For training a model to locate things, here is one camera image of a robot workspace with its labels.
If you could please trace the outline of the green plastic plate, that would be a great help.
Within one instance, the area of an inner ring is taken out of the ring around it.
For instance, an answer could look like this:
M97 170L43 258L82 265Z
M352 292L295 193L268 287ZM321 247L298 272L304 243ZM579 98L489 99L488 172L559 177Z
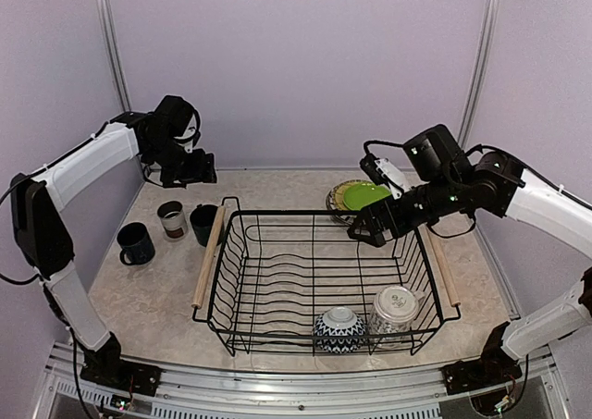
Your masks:
M372 182L362 181L351 185L343 192L343 202L349 210L359 211L363 207L390 195L391 192L388 188Z

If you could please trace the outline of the white brown banded cup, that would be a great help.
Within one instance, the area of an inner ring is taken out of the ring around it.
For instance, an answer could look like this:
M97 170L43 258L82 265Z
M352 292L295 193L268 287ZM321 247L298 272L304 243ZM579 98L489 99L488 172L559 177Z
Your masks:
M187 234L188 225L181 202L168 201L162 203L156 213L169 239L180 240Z

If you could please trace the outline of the dark teal mug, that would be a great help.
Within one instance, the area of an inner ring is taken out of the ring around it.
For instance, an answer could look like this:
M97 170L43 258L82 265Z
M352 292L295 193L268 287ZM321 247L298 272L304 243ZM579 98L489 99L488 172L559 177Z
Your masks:
M217 206L213 204L199 204L190 214L190 224L198 243L206 247L214 225Z

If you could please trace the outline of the white floral patterned mug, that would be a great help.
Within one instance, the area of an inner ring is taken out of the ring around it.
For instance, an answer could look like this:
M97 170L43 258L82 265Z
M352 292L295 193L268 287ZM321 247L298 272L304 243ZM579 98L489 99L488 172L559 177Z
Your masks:
M391 285L379 291L368 317L368 332L372 336L410 331L419 315L426 293Z

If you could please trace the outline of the navy blue mug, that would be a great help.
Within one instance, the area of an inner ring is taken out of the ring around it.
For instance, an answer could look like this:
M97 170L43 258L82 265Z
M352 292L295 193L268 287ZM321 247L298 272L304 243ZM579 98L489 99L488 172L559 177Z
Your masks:
M147 227L140 222L132 222L120 229L117 244L121 251L119 260L123 265L146 265L155 256L155 248Z

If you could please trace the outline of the blue white patterned bowl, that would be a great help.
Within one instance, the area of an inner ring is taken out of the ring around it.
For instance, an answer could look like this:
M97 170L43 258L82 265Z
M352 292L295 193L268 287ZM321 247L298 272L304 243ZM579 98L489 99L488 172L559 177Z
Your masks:
M313 344L321 351L345 354L364 342L366 323L351 308L336 306L319 315L313 326Z

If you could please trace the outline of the woven bamboo plate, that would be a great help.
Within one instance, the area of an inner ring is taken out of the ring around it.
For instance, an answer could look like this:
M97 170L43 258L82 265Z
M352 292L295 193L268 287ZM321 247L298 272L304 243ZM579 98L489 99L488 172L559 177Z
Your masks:
M369 180L351 179L336 185L326 197L326 206L331 211L351 211L351 208L345 204L345 192L357 184L371 184Z

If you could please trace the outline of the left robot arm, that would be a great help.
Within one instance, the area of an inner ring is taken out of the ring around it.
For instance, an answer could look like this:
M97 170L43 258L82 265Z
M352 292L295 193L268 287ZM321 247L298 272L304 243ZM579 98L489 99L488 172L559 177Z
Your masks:
M201 116L180 96L165 96L147 113L125 112L89 139L10 183L15 242L40 275L43 289L106 384L123 385L129 365L120 345L94 309L74 263L74 246L62 211L80 193L117 166L138 158L158 165L164 188L216 182L215 158L200 148Z

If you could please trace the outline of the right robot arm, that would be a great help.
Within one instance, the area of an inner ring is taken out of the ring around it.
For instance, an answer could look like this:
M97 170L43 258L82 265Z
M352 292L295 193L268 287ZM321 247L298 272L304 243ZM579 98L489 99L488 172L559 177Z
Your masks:
M476 164L443 124L401 144L422 185L394 192L363 207L348 235L381 247L390 232L395 239L421 225L432 227L454 213L474 217L482 209L537 228L585 256L591 254L591 206L544 178L532 167L499 148L478 144ZM492 330L482 358L473 366L484 386L505 375L510 362L591 324L591 273L554 301L527 317Z

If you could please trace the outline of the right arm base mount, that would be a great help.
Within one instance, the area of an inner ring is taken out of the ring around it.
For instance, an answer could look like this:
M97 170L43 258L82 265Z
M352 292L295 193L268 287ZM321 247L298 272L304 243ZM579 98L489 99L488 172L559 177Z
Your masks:
M509 324L506 321L493 328L478 358L441 368L448 395L492 387L523 375L519 360L502 349L503 333Z

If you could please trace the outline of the left aluminium corner post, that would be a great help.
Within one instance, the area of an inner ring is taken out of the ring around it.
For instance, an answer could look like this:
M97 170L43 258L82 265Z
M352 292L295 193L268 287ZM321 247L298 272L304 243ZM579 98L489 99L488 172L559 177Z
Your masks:
M129 88L117 44L117 31L110 0L96 0L100 26L105 42L106 56L117 99L123 111L131 110Z

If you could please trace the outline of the aluminium corner post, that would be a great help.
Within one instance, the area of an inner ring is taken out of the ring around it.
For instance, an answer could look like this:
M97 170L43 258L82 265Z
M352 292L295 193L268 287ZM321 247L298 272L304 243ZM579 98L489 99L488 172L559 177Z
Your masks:
M96 0L100 26L105 42L106 56L117 99L123 111L131 110L129 88L117 44L117 31L110 0Z
M491 45L494 40L499 7L500 0L486 0L485 2L473 74L469 84L468 95L463 108L462 122L457 138L461 147L466 147L468 145L471 131L475 125L475 114L487 75L487 64Z

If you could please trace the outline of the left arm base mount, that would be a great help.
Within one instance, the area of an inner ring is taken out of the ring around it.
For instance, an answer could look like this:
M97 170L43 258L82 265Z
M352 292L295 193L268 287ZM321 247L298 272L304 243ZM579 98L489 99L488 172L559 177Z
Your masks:
M121 357L121 345L113 333L97 351L80 345L84 364L81 378L97 385L154 397L159 386L162 369L152 364L142 364Z

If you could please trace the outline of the aluminium front rail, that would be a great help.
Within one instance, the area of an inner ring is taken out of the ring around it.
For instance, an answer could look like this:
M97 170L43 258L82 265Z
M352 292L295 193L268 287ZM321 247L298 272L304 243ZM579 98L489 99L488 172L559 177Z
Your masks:
M55 347L42 373L31 418L86 417L71 352ZM253 373L160 364L154 397L134 394L121 418L483 418L471 403L491 390L448 395L437 365L342 374ZM574 418L547 351L530 357L526 390L503 418Z

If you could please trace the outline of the right aluminium corner post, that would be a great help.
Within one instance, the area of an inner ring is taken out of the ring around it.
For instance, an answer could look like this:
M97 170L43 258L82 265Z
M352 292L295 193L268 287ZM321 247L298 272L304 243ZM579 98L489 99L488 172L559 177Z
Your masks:
M491 45L494 40L499 7L500 0L486 0L485 2L473 74L469 84L468 95L463 108L462 122L457 138L461 147L466 147L468 145L471 131L475 125L475 114L487 75L487 64Z

